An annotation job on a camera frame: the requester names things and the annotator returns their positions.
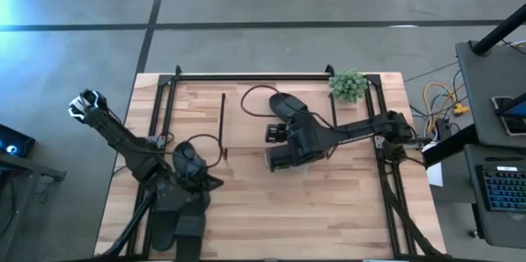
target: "black device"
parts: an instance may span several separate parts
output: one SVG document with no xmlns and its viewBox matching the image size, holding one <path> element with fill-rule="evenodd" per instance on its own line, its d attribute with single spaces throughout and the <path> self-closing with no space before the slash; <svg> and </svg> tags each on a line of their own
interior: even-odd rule
<svg viewBox="0 0 526 262">
<path fill-rule="evenodd" d="M 491 98 L 495 114 L 500 118 L 508 136 L 526 136 L 526 94 L 517 99 L 511 97 Z"/>
<path fill-rule="evenodd" d="M 286 145 L 266 149 L 270 171 L 312 163 L 323 159 L 329 150 L 341 144 L 381 136 L 393 154 L 405 156 L 403 144 L 412 142 L 413 133 L 404 115 L 389 111 L 338 128 L 320 125 L 307 105 L 291 94 L 278 93 L 270 97 L 270 109 L 286 123 L 268 125 L 265 141 Z"/>
<path fill-rule="evenodd" d="M 166 251 L 177 239 L 177 260 L 199 261 L 209 192 L 223 185 L 223 181 L 207 173 L 206 161 L 191 143 L 184 141 L 175 148 L 172 170 L 164 160 L 166 153 L 160 151 L 164 149 L 164 138 L 134 136 L 114 116 L 101 93 L 83 91 L 70 102 L 68 111 L 122 154 L 132 176 L 146 189 L 146 197 L 130 223 L 100 260 L 116 258 L 145 212 L 152 209 L 152 247 Z"/>
<path fill-rule="evenodd" d="M 0 124 L 0 153 L 27 157 L 35 139 Z"/>
<path fill-rule="evenodd" d="M 477 166 L 477 172 L 488 210 L 526 213 L 525 168 L 485 164 Z"/>
</svg>

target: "keyboard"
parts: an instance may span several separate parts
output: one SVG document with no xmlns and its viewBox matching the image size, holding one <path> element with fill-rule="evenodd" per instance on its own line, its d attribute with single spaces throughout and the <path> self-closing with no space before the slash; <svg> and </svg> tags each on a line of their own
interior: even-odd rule
<svg viewBox="0 0 526 262">
<path fill-rule="evenodd" d="M 490 211 L 526 214 L 526 169 L 478 166 L 478 179 Z"/>
</svg>

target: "green succulent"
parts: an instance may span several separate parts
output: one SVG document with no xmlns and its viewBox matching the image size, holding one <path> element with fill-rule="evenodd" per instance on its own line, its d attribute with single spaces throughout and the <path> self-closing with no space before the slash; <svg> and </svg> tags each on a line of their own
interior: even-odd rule
<svg viewBox="0 0 526 262">
<path fill-rule="evenodd" d="M 367 79 L 356 69 L 344 69 L 329 78 L 329 86 L 338 100 L 356 103 L 365 95 Z"/>
</svg>

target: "wooden table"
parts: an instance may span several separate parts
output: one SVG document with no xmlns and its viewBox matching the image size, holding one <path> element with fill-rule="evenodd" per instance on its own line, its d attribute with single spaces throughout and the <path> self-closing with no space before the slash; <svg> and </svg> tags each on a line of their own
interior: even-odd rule
<svg viewBox="0 0 526 262">
<path fill-rule="evenodd" d="M 389 110 L 403 113 L 412 123 L 407 95 L 400 73 L 380 73 Z M 146 136 L 150 124 L 159 74 L 136 78 L 126 127 L 136 136 Z M 253 85 L 273 85 L 294 94 L 311 111 L 332 122 L 330 89 L 326 81 L 189 81 L 177 83 L 170 131 L 175 135 L 168 146 L 199 133 L 218 135 L 221 95 L 224 108 L 224 147 L 228 159 L 210 170 L 224 180 L 211 192 L 206 211 L 202 259 L 360 259 L 391 258 L 389 232 L 385 221 L 380 182 L 373 145 L 362 140 L 340 146 L 330 159 L 319 160 L 306 172 L 279 170 L 265 166 L 265 128 L 276 118 L 251 117 L 240 106 L 241 96 Z M 246 107 L 255 113 L 270 113 L 271 91 L 255 90 Z M 364 101 L 336 102 L 339 124 L 367 118 Z M 164 109 L 161 108 L 158 130 Z M 192 142 L 199 154 L 213 163 L 217 144 L 207 138 Z M 409 155 L 420 159 L 416 151 Z M 118 157 L 117 166 L 123 165 Z M 400 166 L 409 213 L 434 247 L 445 252 L 424 167 L 410 161 Z M 137 182 L 127 169 L 113 177 L 95 254 L 108 249 L 132 216 Z M 403 230 L 397 219 L 401 244 Z M 143 236 L 138 237 L 138 250 Z M 175 249 L 150 252 L 151 259 L 173 259 Z"/>
</svg>

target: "gray floor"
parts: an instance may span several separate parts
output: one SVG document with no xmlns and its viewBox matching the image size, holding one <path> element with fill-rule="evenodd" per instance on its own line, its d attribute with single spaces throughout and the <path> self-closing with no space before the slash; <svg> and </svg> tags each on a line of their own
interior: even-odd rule
<svg viewBox="0 0 526 262">
<path fill-rule="evenodd" d="M 0 0 L 0 25 L 148 22 L 154 0 Z M 499 20 L 524 0 L 163 0 L 159 23 L 199 21 Z M 156 31 L 146 72 L 401 71 L 406 79 L 455 61 L 454 45 L 492 27 Z M 524 39 L 525 28 L 508 40 Z M 38 141 L 33 156 L 68 171 L 48 201 L 34 201 L 12 261 L 89 257 L 115 152 L 67 115 L 80 90 L 104 93 L 125 117 L 145 31 L 0 32 L 0 123 Z M 423 87 L 449 83 L 458 66 L 411 80 L 409 101 L 424 110 Z M 457 120 L 467 126 L 469 115 Z M 470 239 L 467 205 L 436 203 L 447 250 L 456 257 L 520 261 L 526 251 Z"/>
</svg>

